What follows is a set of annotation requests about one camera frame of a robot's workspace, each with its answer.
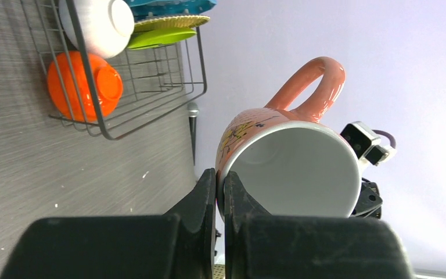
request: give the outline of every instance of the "mug rim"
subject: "mug rim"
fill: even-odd
[[[302,120],[289,120],[284,123],[280,123],[275,126],[272,126],[268,129],[260,131],[259,133],[255,134],[251,138],[245,140],[245,143],[243,145],[239,146],[238,149],[230,156],[230,158],[228,158],[228,160],[225,163],[224,168],[221,169],[221,171],[217,170],[217,171],[220,171],[219,178],[218,178],[218,181],[216,184],[217,205],[218,205],[218,210],[220,211],[220,216],[223,220],[225,220],[225,206],[224,206],[225,199],[224,199],[223,182],[225,180],[225,177],[228,175],[231,167],[237,160],[237,158],[250,145],[252,145],[256,141],[260,140],[261,138],[265,137],[266,135],[275,133],[277,131],[290,129],[290,128],[307,128],[307,129],[312,129],[312,130],[318,131],[322,134],[326,134],[326,135],[330,136],[336,142],[341,143],[341,146],[343,147],[343,149],[350,155],[351,163],[358,165],[358,159],[357,159],[357,156],[356,156],[355,152],[353,151],[353,149],[349,146],[349,144],[345,140],[343,140],[341,138],[341,136],[338,133],[336,133],[334,130],[332,130],[331,128],[329,128],[327,126],[324,126],[322,124],[315,123],[315,122],[308,122],[308,121],[302,121]],[[359,196],[360,189],[361,189],[361,171],[359,168],[358,168],[357,180],[358,180],[358,187],[357,187],[355,195]],[[348,214],[343,215],[343,216],[338,216],[338,217],[349,217],[351,212],[355,208],[355,205],[356,205],[356,203],[354,203],[352,205],[351,210]]]

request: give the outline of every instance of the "yellow plate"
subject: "yellow plate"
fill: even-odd
[[[196,35],[196,32],[186,27],[170,27],[157,29],[141,34],[134,34],[127,45],[128,49],[155,48],[160,45],[174,44]]]
[[[134,24],[134,32],[144,32],[167,27],[195,28],[209,21],[208,16],[203,15],[171,15],[155,16],[143,19]]]

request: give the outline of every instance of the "gray countertop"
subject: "gray countertop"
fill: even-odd
[[[0,271],[45,216],[163,213],[195,182],[187,111],[120,141],[64,128],[20,1],[0,1]]]

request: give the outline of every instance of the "mug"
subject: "mug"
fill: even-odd
[[[134,32],[134,15],[123,0],[74,0],[88,53],[112,58],[121,53]],[[71,43],[78,48],[66,0],[59,1],[59,17]]]
[[[314,80],[314,93],[287,107]],[[353,149],[319,124],[341,92],[345,72],[332,58],[300,68],[264,108],[238,114],[221,137],[216,157],[217,201],[224,216],[224,179],[235,171],[246,191],[271,214],[348,217],[361,189]]]

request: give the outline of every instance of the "dish rack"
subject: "dish rack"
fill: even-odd
[[[98,100],[91,65],[82,36],[81,26],[73,0],[66,0],[77,35],[78,51],[84,64],[88,87],[97,115],[96,121],[78,121],[71,113],[71,119],[59,111],[49,115],[60,120],[65,127],[87,131],[93,137],[103,135],[109,140],[120,140],[144,127],[166,117],[175,110],[204,95],[207,91],[206,72],[199,27],[196,28],[197,56],[200,63],[200,80],[195,81],[188,40],[177,44],[163,45],[143,50],[126,49],[119,55],[106,59],[123,80],[124,92],[110,115],[104,116]],[[58,0],[21,0],[23,12],[30,28],[31,37],[40,63],[47,76],[51,62],[57,63],[56,55],[75,50],[62,29],[57,6]],[[66,102],[71,112],[71,103]]]

